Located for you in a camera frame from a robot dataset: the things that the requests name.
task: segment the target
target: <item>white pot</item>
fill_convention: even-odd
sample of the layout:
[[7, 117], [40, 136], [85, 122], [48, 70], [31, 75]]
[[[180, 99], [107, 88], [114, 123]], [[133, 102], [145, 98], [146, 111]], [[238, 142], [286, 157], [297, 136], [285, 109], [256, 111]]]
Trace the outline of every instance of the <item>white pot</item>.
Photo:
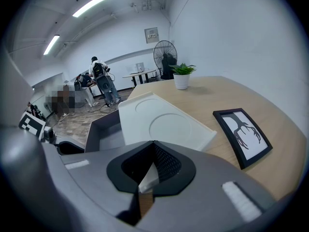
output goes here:
[[178, 74], [174, 73], [173, 75], [174, 75], [174, 80], [175, 80], [175, 86], [176, 86], [177, 89], [188, 88], [190, 74], [188, 74], [188, 75], [178, 75]]

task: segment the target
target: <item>picture frame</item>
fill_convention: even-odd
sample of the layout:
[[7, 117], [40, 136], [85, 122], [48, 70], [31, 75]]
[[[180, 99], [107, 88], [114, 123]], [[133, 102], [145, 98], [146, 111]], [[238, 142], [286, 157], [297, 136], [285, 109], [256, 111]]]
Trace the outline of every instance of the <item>picture frame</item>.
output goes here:
[[255, 163], [272, 149], [262, 130], [242, 108], [214, 111], [212, 114], [226, 134], [241, 169]]

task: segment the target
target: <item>jeans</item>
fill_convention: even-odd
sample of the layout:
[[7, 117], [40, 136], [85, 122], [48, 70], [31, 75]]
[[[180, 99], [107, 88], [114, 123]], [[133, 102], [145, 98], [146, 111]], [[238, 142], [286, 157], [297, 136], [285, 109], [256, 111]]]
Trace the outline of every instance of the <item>jeans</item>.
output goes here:
[[[117, 89], [115, 88], [115, 85], [114, 85], [114, 82], [111, 80], [110, 77], [108, 77], [109, 81], [110, 81], [110, 85], [111, 85], [111, 92], [112, 94], [116, 97], [116, 99], [121, 99], [119, 94], [118, 94], [118, 91]], [[104, 93], [105, 94], [105, 97], [106, 97], [106, 100], [107, 100], [107, 103], [111, 103], [112, 102], [112, 95], [110, 92], [106, 92]]]

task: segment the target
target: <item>ceiling light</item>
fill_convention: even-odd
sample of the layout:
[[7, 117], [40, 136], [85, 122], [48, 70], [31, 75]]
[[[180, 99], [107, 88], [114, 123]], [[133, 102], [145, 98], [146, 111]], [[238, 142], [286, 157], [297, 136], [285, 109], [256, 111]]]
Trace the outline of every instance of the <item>ceiling light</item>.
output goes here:
[[49, 43], [47, 49], [44, 52], [44, 55], [48, 54], [50, 49], [52, 49], [53, 45], [56, 43], [57, 39], [60, 37], [60, 35], [55, 35], [52, 39], [52, 41]]
[[92, 1], [90, 1], [84, 7], [82, 7], [77, 12], [75, 12], [75, 14], [73, 16], [79, 17], [82, 13], [84, 13], [85, 11], [87, 11], [88, 9], [90, 9], [91, 7], [95, 6], [96, 4], [98, 4], [99, 2], [102, 2], [102, 1], [103, 0], [92, 0]]

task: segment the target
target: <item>black chair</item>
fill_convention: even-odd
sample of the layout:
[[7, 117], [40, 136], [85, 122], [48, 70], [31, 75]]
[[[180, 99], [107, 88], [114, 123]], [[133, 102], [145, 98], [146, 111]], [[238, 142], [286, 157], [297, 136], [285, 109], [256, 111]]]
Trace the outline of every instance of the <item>black chair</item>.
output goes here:
[[170, 80], [174, 79], [174, 71], [171, 69], [170, 65], [176, 65], [177, 60], [169, 53], [163, 54], [162, 66], [163, 74], [161, 74], [161, 68], [159, 68], [161, 79]]

